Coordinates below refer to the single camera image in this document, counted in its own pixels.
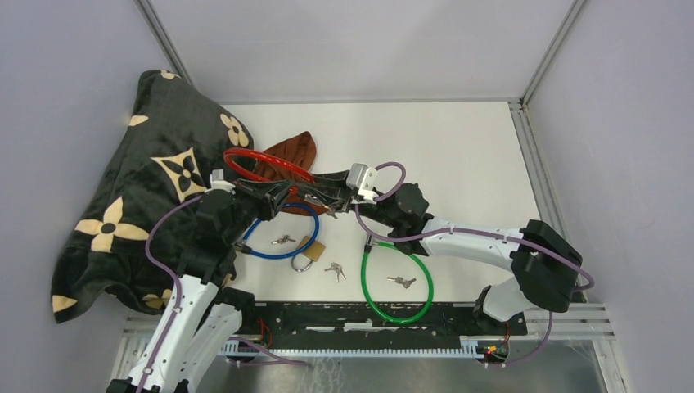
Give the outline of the blue lock key bunch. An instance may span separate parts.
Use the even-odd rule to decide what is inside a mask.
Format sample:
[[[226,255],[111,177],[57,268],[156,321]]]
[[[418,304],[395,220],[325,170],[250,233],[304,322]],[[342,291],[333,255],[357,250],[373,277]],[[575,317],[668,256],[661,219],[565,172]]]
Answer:
[[[271,241],[271,243],[273,245],[281,245],[281,244],[285,244],[288,242],[296,242],[296,240],[292,236],[285,234],[285,235],[281,235],[276,240]]]

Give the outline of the large brass padlock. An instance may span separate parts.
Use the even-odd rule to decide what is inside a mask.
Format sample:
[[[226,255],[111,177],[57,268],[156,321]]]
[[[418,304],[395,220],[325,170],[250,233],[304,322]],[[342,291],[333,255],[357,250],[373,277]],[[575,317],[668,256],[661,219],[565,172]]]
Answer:
[[[302,251],[291,257],[290,265],[295,272],[304,273],[319,260],[326,247],[319,241],[311,241],[310,236],[305,236],[296,248],[299,249]]]

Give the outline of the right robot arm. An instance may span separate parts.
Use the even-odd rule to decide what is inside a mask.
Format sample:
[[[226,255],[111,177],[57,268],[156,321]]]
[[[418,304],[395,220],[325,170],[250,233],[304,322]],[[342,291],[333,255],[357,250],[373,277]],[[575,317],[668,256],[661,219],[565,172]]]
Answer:
[[[429,213],[417,184],[400,179],[382,192],[375,178],[374,169],[315,175],[297,182],[295,190],[329,213],[354,212],[372,238],[404,254],[457,257],[511,273],[506,281],[487,286],[476,300],[472,321],[479,332],[493,334],[534,307],[567,312],[578,290],[582,257],[550,224],[538,219],[521,228],[455,224]]]

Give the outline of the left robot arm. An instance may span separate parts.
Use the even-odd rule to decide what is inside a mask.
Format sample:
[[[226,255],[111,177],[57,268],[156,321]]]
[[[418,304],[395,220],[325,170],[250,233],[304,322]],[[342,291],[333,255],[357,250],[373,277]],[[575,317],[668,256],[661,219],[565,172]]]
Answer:
[[[245,303],[252,296],[224,290],[222,283],[234,269],[235,241],[256,219],[273,219],[293,187],[288,180],[216,181],[155,224],[159,230],[180,210],[196,206],[192,243],[176,269],[153,256],[153,237],[146,240],[146,257],[173,279],[172,296],[144,353],[125,379],[110,382],[109,392],[195,392],[228,338],[255,327],[258,313]]]

